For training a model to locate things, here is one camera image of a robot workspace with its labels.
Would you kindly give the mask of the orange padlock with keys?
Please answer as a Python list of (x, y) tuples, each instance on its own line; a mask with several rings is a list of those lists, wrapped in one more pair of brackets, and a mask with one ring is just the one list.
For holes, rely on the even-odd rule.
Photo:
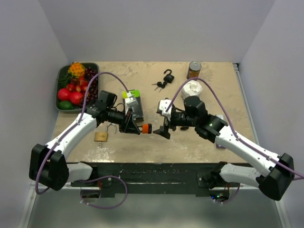
[(143, 134), (151, 134), (152, 133), (152, 124), (143, 124), (141, 126), (138, 126), (141, 129), (141, 133)]

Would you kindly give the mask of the black padlock with keys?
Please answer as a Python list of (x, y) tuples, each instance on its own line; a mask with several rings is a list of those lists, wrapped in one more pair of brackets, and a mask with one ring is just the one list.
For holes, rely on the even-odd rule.
[(159, 92), (160, 92), (162, 89), (164, 89), (166, 87), (167, 84), (171, 84), (174, 81), (175, 76), (172, 75), (172, 70), (171, 69), (166, 69), (164, 71), (164, 74), (165, 74), (165, 76), (164, 76), (162, 82), (159, 81), (159, 82), (153, 84), (153, 86), (155, 86), (155, 85), (157, 86), (155, 88), (155, 91), (157, 89), (159, 89)]

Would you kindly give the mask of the yellow padlock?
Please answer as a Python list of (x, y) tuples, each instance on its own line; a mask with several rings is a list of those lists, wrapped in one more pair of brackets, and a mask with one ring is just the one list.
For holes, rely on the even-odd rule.
[(187, 129), (189, 129), (188, 126), (182, 126), (182, 127), (180, 128), (181, 131), (185, 131), (185, 130), (187, 130)]

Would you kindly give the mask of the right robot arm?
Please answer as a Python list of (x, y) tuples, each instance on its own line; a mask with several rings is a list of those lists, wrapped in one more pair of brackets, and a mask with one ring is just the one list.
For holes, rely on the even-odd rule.
[(221, 118), (208, 113), (205, 104), (197, 96), (184, 100), (184, 111), (177, 111), (169, 99), (158, 103), (157, 113), (164, 118), (163, 125), (154, 131), (166, 139), (170, 138), (169, 129), (178, 126), (194, 127), (203, 139), (219, 144), (245, 160), (250, 166), (233, 165), (220, 162), (204, 180), (209, 187), (221, 187), (225, 183), (239, 183), (259, 190), (272, 200), (279, 201), (294, 180), (293, 158), (284, 153), (282, 156), (270, 152), (232, 131), (230, 125)]

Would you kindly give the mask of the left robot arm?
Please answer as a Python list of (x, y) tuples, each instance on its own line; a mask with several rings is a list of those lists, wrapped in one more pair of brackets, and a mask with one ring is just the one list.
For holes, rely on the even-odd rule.
[(101, 91), (98, 99), (86, 104), (85, 109), (56, 138), (45, 145), (36, 144), (31, 151), (29, 178), (53, 190), (60, 190), (67, 182), (82, 181), (87, 186), (98, 182), (98, 174), (87, 163), (68, 164), (66, 159), (73, 149), (101, 123), (116, 124), (122, 133), (141, 133), (132, 117), (138, 104), (130, 92), (125, 99), (125, 110), (114, 108), (117, 96)]

